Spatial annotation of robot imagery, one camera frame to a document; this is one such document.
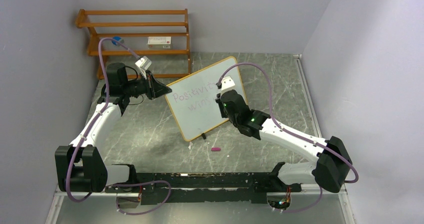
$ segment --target gray wall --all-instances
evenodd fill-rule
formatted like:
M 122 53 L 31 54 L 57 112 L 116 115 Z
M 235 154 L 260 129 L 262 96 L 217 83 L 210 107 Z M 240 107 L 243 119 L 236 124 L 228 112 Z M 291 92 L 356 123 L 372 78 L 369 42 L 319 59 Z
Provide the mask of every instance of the gray wall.
M 87 10 L 188 9 L 194 51 L 301 53 L 330 0 L 79 0 Z
M 423 0 L 331 0 L 303 65 L 321 130 L 360 178 L 358 223 L 423 223 Z
M 0 218 L 44 223 L 54 151 L 82 130 L 96 85 L 76 0 L 0 0 Z

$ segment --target purple cable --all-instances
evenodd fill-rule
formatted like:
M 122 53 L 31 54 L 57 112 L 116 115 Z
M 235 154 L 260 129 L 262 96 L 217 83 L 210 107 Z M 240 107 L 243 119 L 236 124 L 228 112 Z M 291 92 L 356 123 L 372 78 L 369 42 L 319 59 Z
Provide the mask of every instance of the purple cable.
M 171 195 L 171 184 L 169 182 L 167 182 L 166 180 L 154 180 L 154 181 L 149 181 L 149 182 L 145 182 L 145 183 L 138 183 L 138 184 L 114 184 L 112 186 L 121 186 L 121 187 L 133 187 L 133 186 L 142 186 L 142 185 L 150 185 L 150 184 L 154 184 L 154 183 L 164 183 L 166 185 L 168 185 L 169 190 L 168 190 L 168 195 L 166 195 L 165 199 L 159 203 L 157 206 L 155 206 L 154 208 L 147 210 L 147 211 L 143 211 L 143 212 L 137 212 L 137 213 L 131 213 L 131 212 L 126 212 L 120 209 L 119 204 L 118 204 L 118 198 L 116 199 L 116 209 L 117 211 L 119 211 L 122 214 L 125 215 L 143 215 L 143 214 L 147 214 L 149 212 L 152 212 L 156 209 L 158 209 L 159 207 L 161 207 L 169 198 L 169 196 Z
M 103 71 L 103 75 L 104 75 L 104 82 L 106 85 L 106 99 L 105 99 L 105 105 L 103 106 L 103 108 L 100 110 L 100 113 L 97 113 L 97 115 L 93 118 L 93 120 L 89 123 L 89 125 L 87 126 L 87 129 L 85 130 L 83 136 L 81 137 L 81 140 L 79 140 L 78 144 L 75 147 L 74 152 L 72 153 L 72 157 L 71 160 L 69 162 L 69 166 L 67 168 L 67 175 L 66 175 L 66 181 L 65 181 L 65 188 L 66 188 L 66 193 L 67 196 L 69 197 L 69 199 L 71 199 L 74 202 L 81 202 L 87 199 L 87 197 L 89 197 L 91 195 L 91 192 L 88 193 L 86 196 L 84 196 L 81 199 L 76 199 L 74 196 L 72 196 L 72 193 L 70 191 L 70 183 L 71 183 L 71 172 L 72 172 L 72 167 L 74 166 L 74 161 L 77 157 L 77 153 L 79 148 L 82 146 L 82 144 L 84 143 L 84 141 L 87 138 L 88 133 L 91 131 L 92 127 L 94 126 L 95 122 L 97 121 L 97 119 L 103 114 L 103 112 L 105 111 L 105 109 L 108 107 L 108 103 L 109 103 L 109 81 L 108 81 L 108 76 L 106 74 L 106 68 L 105 68 L 105 64 L 103 62 L 103 57 L 102 57 L 102 48 L 101 48 L 101 44 L 103 43 L 103 41 L 105 40 L 109 40 L 109 41 L 113 41 L 114 43 L 117 43 L 118 45 L 120 45 L 121 47 L 123 47 L 124 49 L 128 50 L 132 55 L 134 55 L 135 58 L 137 58 L 137 60 L 140 58 L 140 56 L 138 56 L 134 51 L 132 51 L 130 48 L 128 48 L 127 46 L 125 46 L 124 44 L 112 39 L 112 38 L 103 38 L 99 41 L 99 48 L 98 48 L 98 57 L 100 58 L 100 66 L 101 66 L 101 70 Z
M 359 179 L 359 175 L 358 175 L 358 172 L 357 172 L 357 170 L 354 168 L 354 166 L 348 161 L 348 160 L 346 160 L 346 158 L 344 158 L 343 156 L 341 156 L 341 155 L 339 155 L 337 152 L 335 152 L 335 151 L 333 151 L 332 149 L 330 149 L 329 147 L 327 147 L 327 146 L 325 146 L 325 145 L 323 145 L 323 144 L 321 144 L 321 143 L 318 143 L 318 142 L 314 142 L 313 140 L 310 140 L 310 139 L 308 139 L 308 138 L 305 138 L 305 137 L 303 137 L 303 136 L 300 136 L 300 135 L 298 135 L 298 134 L 296 134 L 296 133 L 293 133 L 293 132 L 291 132 L 291 131 L 289 131 L 289 130 L 287 130 L 286 128 L 282 128 L 281 126 L 280 126 L 280 124 L 278 123 L 278 121 L 276 120 L 276 118 L 275 118 L 275 116 L 274 116 L 274 114 L 273 114 L 273 91 L 272 91 L 272 88 L 271 88 L 271 81 L 270 81 L 270 78 L 268 77 L 268 75 L 265 73 L 265 70 L 260 66 L 260 65 L 257 65 L 257 64 L 254 64 L 254 63 L 248 63 L 248 62 L 243 62 L 243 63 L 238 63 L 238 64 L 235 64 L 235 65 L 233 65 L 233 66 L 231 66 L 231 67 L 229 67 L 227 70 L 225 70 L 225 72 L 221 75 L 221 77 L 219 78 L 219 80 L 218 80 L 218 83 L 217 83 L 217 85 L 219 85 L 220 83 L 221 83 L 221 81 L 223 80 L 223 78 L 224 78 L 224 76 L 232 69 L 232 68 L 235 68 L 235 67 L 237 67 L 237 66 L 241 66 L 241 65 L 250 65 L 250 66 L 254 66 L 254 67 L 256 67 L 256 68 L 258 68 L 262 73 L 263 73 L 263 75 L 265 76 L 265 79 L 266 79 L 266 82 L 268 83 L 268 90 L 269 90 L 269 99 L 268 99 L 268 103 L 269 103 L 269 111 L 270 111 L 270 113 L 269 113 L 269 115 L 271 116 L 271 119 L 273 120 L 273 122 L 274 122 L 274 124 L 280 129 L 280 130 L 282 130 L 282 131 L 284 131 L 285 133 L 287 133 L 287 134 L 289 134 L 289 135 L 291 135 L 291 136 L 294 136 L 294 137 L 296 137 L 296 138 L 299 138 L 299 139 L 301 139 L 301 140 L 304 140 L 304 141 L 306 141 L 306 142 L 308 142 L 308 143 L 311 143 L 311 144 L 314 144 L 314 145 L 316 145 L 316 146 L 319 146 L 319 147 L 321 147 L 322 149 L 324 149 L 324 150 L 326 150 L 326 151 L 328 151 L 328 152 L 330 152 L 331 154 L 333 154 L 333 155 L 335 155 L 337 158 L 339 158 L 341 161 L 343 161 L 346 165 L 348 165 L 348 167 L 354 172 L 354 174 L 355 174 L 355 179 L 353 179 L 353 180 L 345 180 L 344 182 L 345 183 L 355 183 L 355 182 L 357 182 L 358 181 L 358 179 Z M 299 210 L 292 210 L 292 211 L 285 211 L 285 212 L 288 212 L 288 213 L 293 213 L 293 212 L 298 212 L 298 211 L 303 211 L 303 210 L 306 210 L 306 209 L 309 209 L 309 208 L 311 208 L 311 207 L 313 207 L 314 205 L 316 205 L 320 200 L 321 200 L 321 197 L 322 197 L 322 195 L 323 195 L 323 191 L 322 191 L 322 188 L 320 187 L 320 195 L 319 195 L 319 198 L 314 202 L 314 203 L 312 203 L 311 205 L 309 205 L 309 206 L 306 206 L 306 207 L 304 207 L 304 208 L 301 208 L 301 209 L 299 209 Z

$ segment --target purple wire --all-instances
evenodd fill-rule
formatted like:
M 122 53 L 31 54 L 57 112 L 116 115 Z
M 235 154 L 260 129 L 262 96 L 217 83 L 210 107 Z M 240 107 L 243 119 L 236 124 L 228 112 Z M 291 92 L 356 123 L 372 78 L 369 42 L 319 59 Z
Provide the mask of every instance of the purple wire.
M 72 167 L 74 166 L 74 161 L 77 157 L 77 153 L 79 148 L 82 146 L 82 144 L 84 143 L 84 141 L 87 138 L 87 135 L 89 134 L 89 132 L 91 131 L 92 127 L 94 126 L 95 122 L 97 121 L 97 119 L 103 114 L 103 112 L 105 111 L 105 109 L 108 107 L 108 103 L 109 103 L 109 81 L 108 81 L 108 76 L 106 74 L 106 68 L 105 68 L 105 63 L 103 62 L 103 57 L 102 57 L 102 48 L 101 48 L 101 44 L 103 43 L 103 41 L 105 40 L 110 40 L 113 41 L 115 43 L 117 43 L 118 45 L 120 45 L 121 47 L 123 47 L 124 49 L 128 50 L 132 55 L 134 55 L 135 58 L 139 59 L 140 56 L 138 56 L 133 50 L 131 50 L 130 48 L 128 48 L 126 45 L 112 39 L 112 38 L 103 38 L 99 41 L 99 48 L 98 48 L 98 57 L 100 58 L 100 66 L 101 66 L 101 70 L 103 71 L 103 76 L 104 76 L 104 82 L 106 85 L 106 99 L 105 99 L 105 105 L 103 106 L 103 108 L 100 110 L 100 113 L 97 113 L 96 116 L 91 120 L 91 122 L 89 123 L 89 125 L 87 126 L 87 129 L 85 130 L 83 136 L 81 137 L 81 140 L 79 140 L 78 144 L 75 147 L 74 152 L 72 153 L 72 157 L 71 160 L 69 162 L 69 166 L 67 168 L 67 175 L 66 175 L 66 181 L 65 181 L 65 188 L 66 188 L 66 193 L 67 196 L 69 197 L 69 199 L 71 199 L 74 202 L 82 202 L 84 200 L 87 199 L 87 197 L 89 197 L 91 195 L 91 192 L 88 193 L 86 196 L 84 196 L 81 199 L 76 199 L 74 196 L 72 196 L 72 193 L 70 191 L 70 183 L 71 183 L 71 172 L 72 172 Z
M 169 182 L 167 182 L 166 180 L 154 180 L 154 181 L 149 181 L 149 182 L 145 182 L 145 183 L 138 183 L 138 184 L 114 184 L 112 186 L 121 186 L 121 187 L 133 187 L 133 186 L 142 186 L 142 185 L 150 185 L 150 184 L 155 184 L 155 183 L 164 183 L 166 185 L 168 185 L 169 189 L 168 189 L 168 195 L 166 195 L 165 199 L 159 203 L 157 206 L 155 206 L 154 208 L 147 210 L 147 211 L 143 211 L 143 212 L 137 212 L 137 213 L 131 213 L 131 212 L 126 212 L 120 209 L 119 204 L 118 204 L 118 198 L 116 199 L 116 209 L 117 211 L 119 211 L 122 214 L 125 215 L 143 215 L 143 214 L 147 214 L 149 212 L 152 212 L 156 209 L 158 209 L 159 207 L 161 207 L 169 198 L 169 196 L 171 195 L 171 184 Z
M 354 172 L 354 174 L 355 174 L 355 179 L 353 179 L 353 180 L 345 180 L 344 182 L 345 183 L 355 183 L 355 182 L 357 182 L 358 181 L 358 179 L 359 179 L 359 175 L 358 175 L 358 172 L 357 172 L 357 170 L 354 168 L 354 166 L 348 161 L 348 160 L 346 160 L 346 158 L 344 158 L 343 156 L 341 156 L 340 154 L 338 154 L 337 152 L 335 152 L 335 151 L 333 151 L 332 149 L 330 149 L 329 147 L 327 147 L 327 146 L 325 146 L 325 145 L 323 145 L 323 144 L 321 144 L 321 143 L 318 143 L 318 142 L 314 142 L 313 140 L 311 140 L 311 139 L 308 139 L 308 138 L 305 138 L 305 137 L 303 137 L 303 136 L 300 136 L 300 135 L 298 135 L 298 134 L 296 134 L 296 133 L 293 133 L 293 132 L 291 132 L 291 131 L 289 131 L 289 130 L 287 130 L 286 128 L 282 128 L 281 126 L 280 126 L 280 124 L 278 123 L 278 121 L 276 120 L 276 118 L 275 118 L 275 116 L 274 116 L 274 113 L 272 112 L 273 110 L 273 91 L 272 91 L 272 87 L 271 87 L 271 81 L 270 81 L 270 78 L 268 77 L 268 75 L 265 73 L 265 70 L 260 66 L 260 65 L 258 65 L 258 64 L 254 64 L 254 63 L 249 63 L 249 62 L 242 62 L 242 63 L 238 63 L 238 64 L 235 64 L 235 65 L 233 65 L 233 66 L 231 66 L 231 67 L 229 67 L 227 70 L 225 70 L 225 72 L 221 75 L 221 77 L 219 78 L 219 80 L 218 80 L 218 83 L 217 83 L 217 85 L 219 85 L 219 84 L 221 84 L 221 81 L 223 80 L 223 78 L 224 78 L 224 76 L 232 69 L 232 68 L 235 68 L 235 67 L 237 67 L 237 66 L 241 66 L 241 65 L 250 65 L 250 66 L 254 66 L 254 67 L 256 67 L 256 68 L 258 68 L 262 73 L 263 73 L 263 75 L 265 76 L 265 79 L 266 79 L 266 82 L 268 83 L 268 90 L 269 90 L 269 99 L 268 99 L 268 103 L 269 103 L 269 111 L 270 111 L 270 113 L 269 113 L 269 115 L 271 116 L 271 119 L 273 120 L 273 122 L 274 122 L 274 124 L 279 128 L 279 129 L 281 129 L 282 131 L 284 131 L 285 133 L 287 133 L 287 134 L 289 134 L 289 135 L 291 135 L 291 136 L 294 136 L 294 137 L 296 137 L 296 138 L 299 138 L 299 139 L 301 139 L 301 140 L 304 140 L 304 141 L 306 141 L 306 142 L 308 142 L 308 143 L 311 143 L 311 144 L 314 144 L 314 145 L 316 145 L 316 146 L 319 146 L 319 147 L 321 147 L 322 149 L 324 149 L 324 150 L 326 150 L 326 151 L 328 151 L 328 152 L 330 152 L 331 154 L 333 154 L 333 155 L 335 155 L 337 158 L 339 158 L 341 161 L 343 161 L 346 165 L 348 165 L 348 167 Z M 309 208 L 311 208 L 311 207 L 313 207 L 314 205 L 316 205 L 320 200 L 321 200 L 321 197 L 322 197 L 322 195 L 323 195 L 323 191 L 322 191 L 322 188 L 320 187 L 320 195 L 319 195 L 319 198 L 314 202 L 314 203 L 312 203 L 311 205 L 309 205 L 309 206 L 306 206 L 306 207 L 304 207 L 304 208 L 301 208 L 301 209 L 299 209 L 299 210 L 292 210 L 292 211 L 285 211 L 285 212 L 291 212 L 291 213 L 294 213 L 294 212 L 298 212 L 298 211 L 303 211 L 303 210 L 306 210 L 306 209 L 309 209 Z

